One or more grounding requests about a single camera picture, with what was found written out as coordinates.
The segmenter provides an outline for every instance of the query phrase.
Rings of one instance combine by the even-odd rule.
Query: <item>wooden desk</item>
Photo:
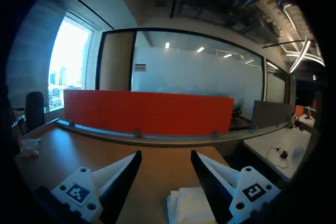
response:
[[[301,131],[298,128],[284,128],[260,137],[246,139],[244,140],[244,144],[254,154],[267,163],[268,166],[277,172],[284,180],[290,180],[301,163],[302,157],[307,149],[310,136],[309,132]],[[280,147],[286,150],[288,152],[287,159],[284,160],[280,158],[279,153],[271,147]],[[303,149],[299,158],[293,157],[293,153],[296,148]],[[274,164],[280,165],[281,167],[287,166],[287,168],[282,169]]]
[[[106,142],[54,126],[37,130],[30,138],[40,137],[38,158],[15,157],[24,180],[32,190],[41,185],[53,189],[81,166],[96,171],[136,150],[142,163],[129,191],[117,223],[168,223],[167,197],[180,187],[200,187],[190,161],[196,151],[227,165],[213,147],[153,148]]]

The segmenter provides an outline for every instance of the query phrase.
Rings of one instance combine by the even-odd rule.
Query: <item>office chair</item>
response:
[[[21,118],[20,120],[18,120],[18,126],[23,135],[25,134],[22,129],[22,124],[24,121],[26,122],[27,127],[26,133],[43,125],[45,122],[44,99],[41,92],[30,92],[29,94],[27,94],[26,97],[26,107],[13,108],[13,110],[25,110],[25,118]]]

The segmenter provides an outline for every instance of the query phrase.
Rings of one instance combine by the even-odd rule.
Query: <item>white tissue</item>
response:
[[[40,139],[24,139],[21,140],[21,156],[30,157],[39,155],[39,142]]]
[[[216,224],[201,187],[171,191],[167,207],[169,224]]]

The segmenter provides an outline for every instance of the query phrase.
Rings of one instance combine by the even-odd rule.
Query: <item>orange partition panel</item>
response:
[[[296,116],[301,116],[301,115],[303,115],[303,109],[304,109],[304,107],[303,106],[299,106],[299,105],[296,105],[295,106],[295,115]]]
[[[64,90],[66,119],[98,129],[158,135],[227,133],[234,100],[150,92]]]

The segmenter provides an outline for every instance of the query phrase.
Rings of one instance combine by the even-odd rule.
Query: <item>sky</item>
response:
[[[78,79],[82,66],[85,45],[88,42],[89,32],[75,26],[64,19],[58,30],[50,59],[50,74],[56,72],[58,84],[59,73],[62,66],[67,69],[67,82]]]

